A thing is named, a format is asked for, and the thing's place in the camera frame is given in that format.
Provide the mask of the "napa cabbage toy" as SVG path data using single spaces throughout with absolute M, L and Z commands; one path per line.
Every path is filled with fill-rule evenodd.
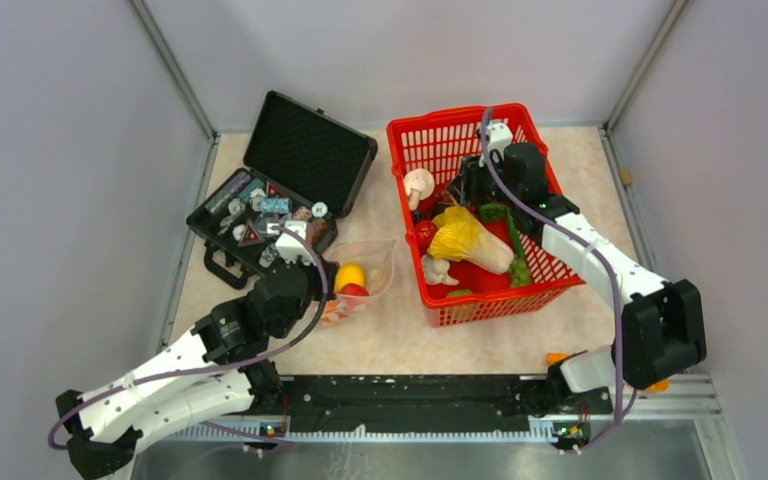
M 434 258 L 467 261 L 496 275 L 506 273 L 515 259 L 512 248 L 465 207 L 448 207 L 432 223 L 437 230 L 427 253 Z

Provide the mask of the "clear zip top bag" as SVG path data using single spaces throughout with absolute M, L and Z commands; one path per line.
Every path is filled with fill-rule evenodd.
M 395 239 L 363 240 L 333 247 L 326 259 L 339 264 L 335 298 L 326 304 L 321 323 L 345 323 L 369 310 L 389 290 L 395 276 Z

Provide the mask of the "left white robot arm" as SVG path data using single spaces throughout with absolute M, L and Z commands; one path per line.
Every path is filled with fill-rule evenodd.
M 244 296 L 223 302 L 143 364 L 55 404 L 50 448 L 83 479 L 111 479 L 158 441 L 214 417 L 279 404 L 273 357 L 300 343 L 334 298 L 339 264 L 281 266 Z

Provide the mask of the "green bell pepper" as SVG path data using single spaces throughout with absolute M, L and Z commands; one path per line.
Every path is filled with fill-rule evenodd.
M 507 213 L 507 207 L 498 203 L 487 203 L 478 208 L 479 219 L 485 223 L 505 220 Z

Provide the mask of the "yellow lemon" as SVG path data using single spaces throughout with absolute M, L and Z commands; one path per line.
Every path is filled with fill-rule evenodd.
M 357 263 L 348 262 L 338 269 L 335 277 L 335 291 L 339 291 L 348 283 L 356 283 L 366 287 L 365 270 Z

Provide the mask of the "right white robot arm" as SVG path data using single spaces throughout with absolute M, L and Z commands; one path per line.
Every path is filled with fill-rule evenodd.
M 618 383 L 644 390 L 707 356 L 701 294 L 638 264 L 601 235 L 580 208 L 550 189 L 548 162 L 532 143 L 463 159 L 452 190 L 465 203 L 508 207 L 518 232 L 571 268 L 611 307 L 611 344 L 573 355 L 550 370 L 549 404 L 572 412 L 587 391 Z

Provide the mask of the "orange fruit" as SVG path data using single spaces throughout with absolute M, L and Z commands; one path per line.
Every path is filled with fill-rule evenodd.
M 341 323 L 366 309 L 367 302 L 361 298 L 337 297 L 326 304 L 320 322 L 326 325 Z

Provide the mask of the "white mushroom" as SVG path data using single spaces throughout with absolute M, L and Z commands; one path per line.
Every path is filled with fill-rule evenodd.
M 426 254 L 421 257 L 424 281 L 427 285 L 456 286 L 459 281 L 449 273 L 451 262 Z
M 417 210 L 422 200 L 430 197 L 436 182 L 432 173 L 423 168 L 417 168 L 408 172 L 403 178 L 403 188 L 407 197 L 410 211 Z

